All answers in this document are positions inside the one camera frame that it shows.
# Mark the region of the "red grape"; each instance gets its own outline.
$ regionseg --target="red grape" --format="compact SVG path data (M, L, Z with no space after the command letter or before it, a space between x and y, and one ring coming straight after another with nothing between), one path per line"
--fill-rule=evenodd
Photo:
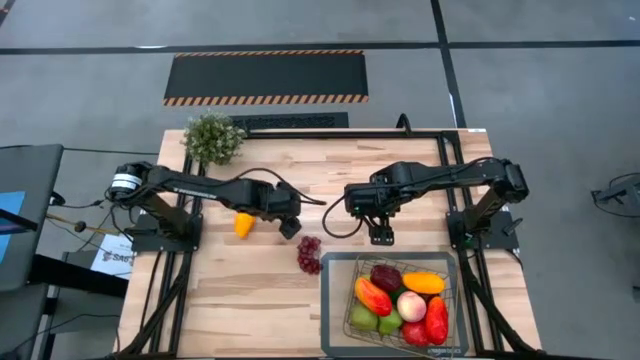
M320 243L322 241L316 237L304 236L297 246L300 269L309 275L319 274L322 270L322 264L318 261Z

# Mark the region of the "peach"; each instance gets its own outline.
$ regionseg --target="peach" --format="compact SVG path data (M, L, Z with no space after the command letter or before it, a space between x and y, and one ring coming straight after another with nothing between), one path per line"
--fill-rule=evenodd
M398 313L407 322L416 322L427 313L427 303L413 291L405 291L398 298Z

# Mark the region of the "red pepper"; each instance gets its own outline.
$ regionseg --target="red pepper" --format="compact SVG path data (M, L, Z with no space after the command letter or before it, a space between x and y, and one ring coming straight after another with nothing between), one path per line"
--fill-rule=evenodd
M436 296L429 301L425 319L429 342L435 345L444 344L449 334L449 315L441 297Z

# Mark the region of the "yellow pepper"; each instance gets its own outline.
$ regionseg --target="yellow pepper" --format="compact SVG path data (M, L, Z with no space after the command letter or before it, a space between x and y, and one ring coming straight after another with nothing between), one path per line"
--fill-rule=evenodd
M236 235L240 238L244 239L249 235L253 224L256 223L256 218L245 213L237 213L236 214L236 222L234 230Z

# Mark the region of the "paper sign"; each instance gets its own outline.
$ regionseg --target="paper sign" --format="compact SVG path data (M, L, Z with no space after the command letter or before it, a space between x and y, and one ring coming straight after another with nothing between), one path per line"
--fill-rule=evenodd
M105 235L100 247L91 270L129 280L133 268L133 251L129 239L123 235Z

